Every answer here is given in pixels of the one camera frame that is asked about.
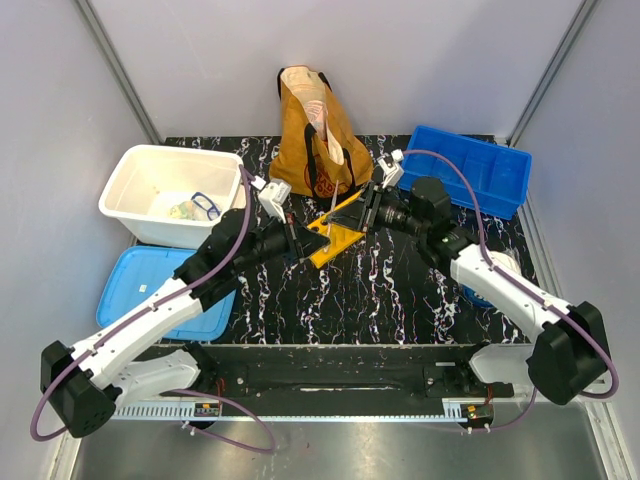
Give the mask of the light blue tub lid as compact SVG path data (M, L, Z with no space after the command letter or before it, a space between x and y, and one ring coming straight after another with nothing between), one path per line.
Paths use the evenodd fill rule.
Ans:
M100 328L119 320L155 293L194 250L137 245L117 261L101 296L96 321ZM225 331L236 292L206 312L181 324L164 338L176 341L214 341Z

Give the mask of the blue safety glasses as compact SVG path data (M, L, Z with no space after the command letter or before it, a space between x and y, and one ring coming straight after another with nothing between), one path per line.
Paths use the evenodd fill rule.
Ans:
M195 192L191 197L191 202L204 212L208 221L213 221L221 215L221 210L216 203L202 192Z

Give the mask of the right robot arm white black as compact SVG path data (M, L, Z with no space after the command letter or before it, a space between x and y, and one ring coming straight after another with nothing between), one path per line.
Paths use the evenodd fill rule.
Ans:
M476 396L493 383L531 385L565 405L587 395L605 374L610 353L600 311L589 302L571 305L500 264L474 234L452 221L440 180L418 178L407 200L370 183L327 221L354 232L387 228L409 235L429 267L477 293L529 339L528 345L479 348L454 373L463 394Z

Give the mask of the yellow test tube rack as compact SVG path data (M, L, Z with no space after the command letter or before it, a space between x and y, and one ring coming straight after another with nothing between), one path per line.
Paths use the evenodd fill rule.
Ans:
M317 269L322 268L329 261L344 252L354 243L360 241L365 236L363 232L353 231L344 226L330 223L328 221L328 217L331 214L336 213L338 210L346 207L347 205L350 205L359 196L359 193L352 195L348 199L335 205L328 213L321 215L316 220L307 225L310 230L313 230L316 233L320 233L330 240L330 244L327 247L323 247L310 257L310 261Z

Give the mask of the packaged gloves clear bag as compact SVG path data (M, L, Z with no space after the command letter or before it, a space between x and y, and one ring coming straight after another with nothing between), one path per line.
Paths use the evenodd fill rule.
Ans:
M172 206L168 211L168 216L176 220L201 221L202 209L192 200L187 200Z

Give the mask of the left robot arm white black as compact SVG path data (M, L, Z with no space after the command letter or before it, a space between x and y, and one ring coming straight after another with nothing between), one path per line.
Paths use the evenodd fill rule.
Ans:
M32 438L46 438L38 431L46 405L62 421L62 432L82 438L144 395L184 389L208 394L217 373L196 348L185 347L160 362L140 362L138 356L235 290L247 269L280 256L303 262L328 244L328 237L292 213L258 227L248 208L228 211L195 253L129 313L72 346L56 340L43 349L42 398L31 420Z

